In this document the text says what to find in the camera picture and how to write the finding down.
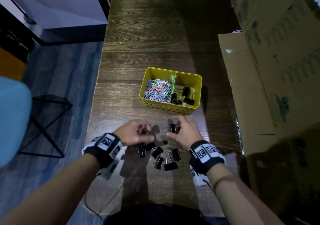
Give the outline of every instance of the wood grain surface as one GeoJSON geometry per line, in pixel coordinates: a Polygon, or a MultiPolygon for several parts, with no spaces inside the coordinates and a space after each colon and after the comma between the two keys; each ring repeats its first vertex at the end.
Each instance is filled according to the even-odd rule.
{"type": "MultiPolygon", "coordinates": [[[[241,176],[245,165],[217,36],[238,29],[229,0],[112,0],[87,142],[128,120],[147,119],[157,146],[178,146],[171,140],[162,144],[176,113],[145,107],[139,90],[150,66],[196,73],[203,77],[202,99],[191,118],[241,176]]],[[[138,203],[178,204],[199,208],[206,216],[224,216],[209,187],[194,186],[190,154],[180,150],[179,169],[165,172],[154,169],[149,154],[138,159],[136,147],[127,148],[111,180],[92,184],[90,207],[110,214],[138,203]]]]}

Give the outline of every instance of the black wrist strap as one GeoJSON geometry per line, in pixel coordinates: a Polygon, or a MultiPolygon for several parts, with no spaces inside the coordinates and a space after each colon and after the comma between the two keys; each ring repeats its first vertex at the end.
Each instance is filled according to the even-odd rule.
{"type": "Polygon", "coordinates": [[[206,174],[217,163],[226,162],[218,148],[204,140],[192,144],[190,154],[190,165],[200,174],[206,174]]]}
{"type": "Polygon", "coordinates": [[[94,138],[83,149],[83,154],[93,155],[100,163],[100,168],[109,166],[122,148],[122,143],[117,135],[105,133],[101,137],[94,138]]]}

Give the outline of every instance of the yellow plastic container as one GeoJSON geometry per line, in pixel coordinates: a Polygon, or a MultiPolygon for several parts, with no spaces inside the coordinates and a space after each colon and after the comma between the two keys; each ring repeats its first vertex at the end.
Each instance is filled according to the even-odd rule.
{"type": "Polygon", "coordinates": [[[169,111],[174,111],[183,114],[191,114],[194,110],[196,110],[200,105],[200,96],[201,96],[201,86],[202,86],[202,77],[197,74],[179,72],[179,71],[172,71],[154,67],[148,67],[143,77],[143,82],[141,85],[139,97],[141,98],[142,102],[145,106],[157,108],[157,109],[164,109],[169,111]],[[149,80],[152,79],[161,79],[165,81],[170,81],[170,76],[176,75],[175,79],[175,86],[188,86],[190,89],[194,90],[194,94],[192,99],[194,99],[195,104],[193,106],[188,104],[176,105],[173,103],[165,103],[165,102],[158,102],[149,99],[144,99],[144,92],[146,90],[146,86],[149,80]]]}

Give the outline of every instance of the black metal chair frame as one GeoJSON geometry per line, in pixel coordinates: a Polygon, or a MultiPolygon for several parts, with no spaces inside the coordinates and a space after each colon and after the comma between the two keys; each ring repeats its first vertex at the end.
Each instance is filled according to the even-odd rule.
{"type": "Polygon", "coordinates": [[[61,102],[61,101],[53,101],[53,100],[47,100],[44,98],[32,98],[35,101],[40,101],[40,102],[50,102],[50,103],[57,103],[57,104],[62,104],[62,105],[67,105],[67,108],[63,110],[53,121],[51,121],[46,127],[42,127],[41,124],[33,117],[32,115],[30,116],[30,122],[33,123],[39,130],[40,133],[35,135],[26,145],[22,146],[22,148],[18,151],[18,154],[26,154],[26,155],[31,155],[31,156],[40,156],[40,157],[52,157],[52,158],[64,158],[64,153],[59,149],[59,147],[56,145],[54,140],[50,137],[50,135],[47,133],[47,129],[53,125],[54,122],[56,122],[59,118],[61,118],[68,110],[72,108],[72,104],[68,102],[61,102]],[[54,149],[57,150],[57,152],[60,154],[59,156],[57,155],[47,155],[47,154],[39,154],[39,153],[30,153],[30,152],[24,152],[23,150],[26,149],[35,139],[37,139],[41,134],[47,138],[47,140],[51,143],[51,145],[54,147],[54,149]]]}

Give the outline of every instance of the light blue chair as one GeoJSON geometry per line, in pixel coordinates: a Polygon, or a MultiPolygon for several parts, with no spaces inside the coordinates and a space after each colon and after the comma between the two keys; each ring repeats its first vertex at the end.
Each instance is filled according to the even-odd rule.
{"type": "Polygon", "coordinates": [[[32,106],[29,88],[0,76],[0,168],[17,154],[26,133],[32,106]]]}

